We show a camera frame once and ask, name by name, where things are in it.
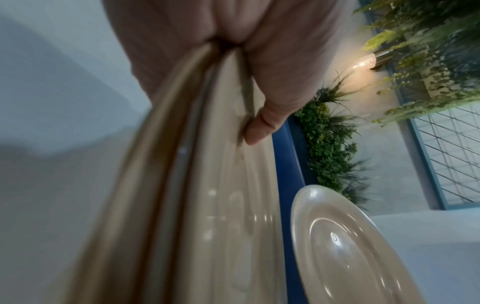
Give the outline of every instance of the beige plate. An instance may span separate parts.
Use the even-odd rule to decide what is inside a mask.
[[[307,186],[295,196],[291,233],[310,304],[423,304],[377,227],[341,194]]]
[[[176,67],[62,302],[286,302],[272,141],[241,137],[254,87],[241,52],[216,44]]]

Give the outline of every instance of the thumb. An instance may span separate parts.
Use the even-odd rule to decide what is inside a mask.
[[[278,130],[291,113],[278,112],[275,105],[265,101],[257,115],[249,122],[243,134],[245,142],[252,146]]]

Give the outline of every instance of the hand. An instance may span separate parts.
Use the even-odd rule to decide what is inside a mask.
[[[249,145],[278,130],[315,94],[353,0],[103,0],[152,99],[176,61],[212,38],[241,45],[266,102],[245,129]]]

